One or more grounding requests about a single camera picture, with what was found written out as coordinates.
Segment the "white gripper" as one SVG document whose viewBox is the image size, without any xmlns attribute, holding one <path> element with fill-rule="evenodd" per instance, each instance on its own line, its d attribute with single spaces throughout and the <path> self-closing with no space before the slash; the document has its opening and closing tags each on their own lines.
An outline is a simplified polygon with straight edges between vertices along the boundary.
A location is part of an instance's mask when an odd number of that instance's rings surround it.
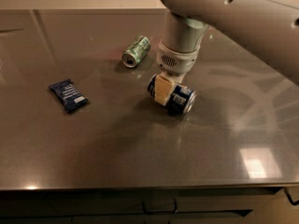
<svg viewBox="0 0 299 224">
<path fill-rule="evenodd" d="M 188 73 L 198 56 L 200 46 L 196 46 L 194 51 L 174 51 L 170 49 L 163 41 L 159 42 L 156 56 L 157 64 L 167 73 L 182 76 Z M 166 106 L 170 94 L 173 91 L 174 84 L 161 75 L 155 78 L 155 101 Z"/>
</svg>

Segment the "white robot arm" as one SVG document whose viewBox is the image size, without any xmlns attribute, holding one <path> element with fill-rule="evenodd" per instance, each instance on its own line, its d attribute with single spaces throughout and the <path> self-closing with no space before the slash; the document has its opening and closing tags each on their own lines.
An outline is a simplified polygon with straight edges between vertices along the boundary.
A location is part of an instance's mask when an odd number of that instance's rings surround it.
<svg viewBox="0 0 299 224">
<path fill-rule="evenodd" d="M 161 0 L 166 7 L 154 97 L 166 105 L 212 26 L 281 75 L 299 80 L 299 0 Z"/>
</svg>

